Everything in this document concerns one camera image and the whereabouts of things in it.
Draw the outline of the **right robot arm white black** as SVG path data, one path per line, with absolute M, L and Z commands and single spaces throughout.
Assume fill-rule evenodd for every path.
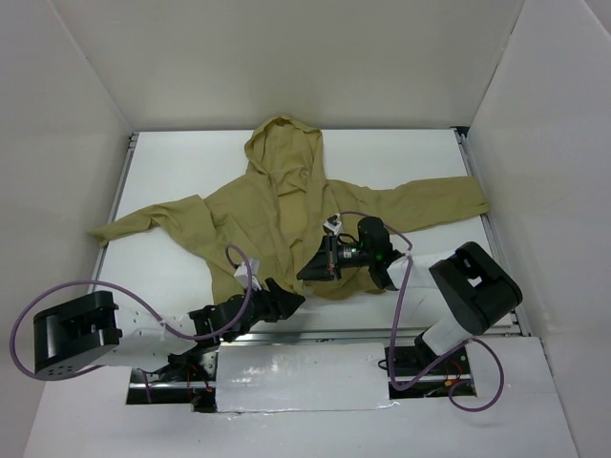
M 393 230 L 378 217 L 358 214 L 358 237 L 344 240 L 340 215 L 324 223 L 325 235 L 313 258 L 297 274 L 300 281 L 338 281 L 345 269 L 364 268 L 380 290 L 433 288 L 441 293 L 449 312 L 414 342 L 417 366 L 438 372 L 453 348 L 486 333 L 522 303 L 517 283 L 476 242 L 468 241 L 448 257 L 411 254 L 411 244 L 394 248 Z

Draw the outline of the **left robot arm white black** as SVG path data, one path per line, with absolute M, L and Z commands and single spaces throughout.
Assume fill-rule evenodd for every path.
M 268 278 L 263 288 L 226 302 L 157 318 L 117 304 L 110 291 L 95 291 L 33 317 L 34 374 L 59 381 L 95 365 L 130 366 L 174 381 L 254 325 L 289 319 L 304 301 Z

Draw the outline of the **khaki hooded zip jacket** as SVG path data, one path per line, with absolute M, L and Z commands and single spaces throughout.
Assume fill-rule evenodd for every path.
M 301 293 L 297 273 L 320 246 L 325 219 L 340 212 L 348 229 L 357 212 L 379 217 L 402 233 L 470 219 L 489 205 L 474 177 L 410 181 L 372 190 L 329 179 L 320 130 L 279 116 L 255 130 L 244 145 L 243 176 L 206 198 L 194 195 L 139 209 L 91 230 L 100 245 L 162 228 L 186 251 L 204 259 L 215 302 L 240 293 L 224 254 L 238 245 L 260 261 L 259 273 L 284 290 Z

